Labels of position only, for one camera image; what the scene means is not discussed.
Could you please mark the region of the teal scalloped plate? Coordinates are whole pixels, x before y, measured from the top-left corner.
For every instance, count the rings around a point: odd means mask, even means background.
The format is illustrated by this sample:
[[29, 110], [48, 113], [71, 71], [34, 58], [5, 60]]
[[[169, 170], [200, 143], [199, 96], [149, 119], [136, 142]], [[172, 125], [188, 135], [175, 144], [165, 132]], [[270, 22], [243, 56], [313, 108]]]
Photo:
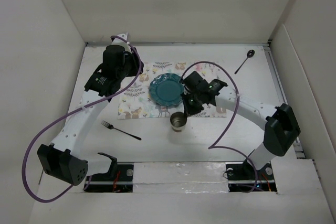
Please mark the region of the teal scalloped plate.
[[178, 106], [182, 102], [184, 87], [181, 77], [175, 73], [164, 73], [155, 77], [149, 86], [152, 101], [165, 107]]

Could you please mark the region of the stainless steel cup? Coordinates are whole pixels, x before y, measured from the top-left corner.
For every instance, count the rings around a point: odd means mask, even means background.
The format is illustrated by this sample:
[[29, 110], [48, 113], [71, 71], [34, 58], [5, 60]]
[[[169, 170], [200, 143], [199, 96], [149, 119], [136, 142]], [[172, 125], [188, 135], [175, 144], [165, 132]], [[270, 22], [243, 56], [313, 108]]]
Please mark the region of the stainless steel cup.
[[182, 132], [187, 124], [187, 116], [183, 112], [175, 112], [170, 117], [170, 124], [174, 132]]

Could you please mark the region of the floral animal print cloth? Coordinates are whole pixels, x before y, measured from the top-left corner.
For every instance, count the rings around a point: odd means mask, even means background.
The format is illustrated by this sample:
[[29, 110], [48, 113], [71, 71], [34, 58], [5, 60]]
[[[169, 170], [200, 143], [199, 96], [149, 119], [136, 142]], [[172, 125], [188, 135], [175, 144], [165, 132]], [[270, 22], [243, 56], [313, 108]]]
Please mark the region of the floral animal print cloth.
[[[165, 73], [174, 73], [179, 76], [193, 62], [145, 62], [143, 73], [135, 83], [119, 96], [118, 119], [144, 119], [170, 117], [172, 113], [183, 112], [183, 104], [164, 107], [155, 103], [149, 93], [150, 83], [154, 78]], [[200, 63], [187, 73], [198, 72], [209, 83], [213, 79], [225, 80], [224, 72], [220, 68], [208, 63]], [[204, 118], [224, 118], [226, 109], [211, 104], [204, 105], [204, 110], [195, 115]]]

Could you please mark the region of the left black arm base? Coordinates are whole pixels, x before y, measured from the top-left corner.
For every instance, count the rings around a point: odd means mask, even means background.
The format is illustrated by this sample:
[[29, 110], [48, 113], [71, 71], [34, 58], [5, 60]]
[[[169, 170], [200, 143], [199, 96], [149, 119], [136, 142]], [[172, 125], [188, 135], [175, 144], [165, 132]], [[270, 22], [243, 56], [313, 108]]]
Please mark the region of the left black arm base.
[[99, 152], [98, 155], [109, 159], [106, 172], [96, 172], [88, 175], [83, 191], [86, 193], [132, 193], [133, 192], [133, 163], [119, 163], [116, 157]]

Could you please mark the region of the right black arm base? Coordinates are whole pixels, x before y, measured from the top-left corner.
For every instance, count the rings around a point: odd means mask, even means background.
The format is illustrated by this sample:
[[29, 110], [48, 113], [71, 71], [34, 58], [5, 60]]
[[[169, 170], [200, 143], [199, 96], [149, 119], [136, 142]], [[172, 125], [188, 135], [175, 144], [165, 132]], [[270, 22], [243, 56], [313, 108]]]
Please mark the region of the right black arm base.
[[227, 179], [229, 192], [277, 192], [271, 162], [254, 170], [249, 159], [225, 163], [223, 177]]

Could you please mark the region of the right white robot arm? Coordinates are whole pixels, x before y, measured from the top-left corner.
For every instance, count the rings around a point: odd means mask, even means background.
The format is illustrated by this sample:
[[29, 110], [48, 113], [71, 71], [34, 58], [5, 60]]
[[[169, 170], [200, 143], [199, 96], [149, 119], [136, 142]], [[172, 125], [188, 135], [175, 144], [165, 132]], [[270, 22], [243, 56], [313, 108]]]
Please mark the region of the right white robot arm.
[[188, 77], [182, 84], [186, 88], [182, 94], [185, 116], [196, 115], [204, 104], [211, 104], [244, 117], [264, 131], [263, 142], [243, 165], [247, 178], [256, 178], [273, 158], [284, 156], [301, 133], [292, 107], [285, 103], [275, 106], [256, 102], [218, 79], [208, 83], [199, 77]]

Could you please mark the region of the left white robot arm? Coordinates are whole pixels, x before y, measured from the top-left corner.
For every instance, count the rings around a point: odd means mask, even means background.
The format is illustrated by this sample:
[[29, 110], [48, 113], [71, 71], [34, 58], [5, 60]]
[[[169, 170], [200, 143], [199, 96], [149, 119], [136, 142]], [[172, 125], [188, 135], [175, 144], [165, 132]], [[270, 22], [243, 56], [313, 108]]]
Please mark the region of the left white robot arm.
[[121, 90], [127, 77], [137, 77], [143, 70], [136, 50], [128, 43], [128, 34], [113, 36], [112, 43], [102, 54], [78, 104], [79, 112], [69, 117], [61, 132], [50, 142], [42, 144], [37, 155], [44, 172], [73, 186], [85, 179], [89, 165], [80, 158], [81, 147], [91, 127], [112, 97]]

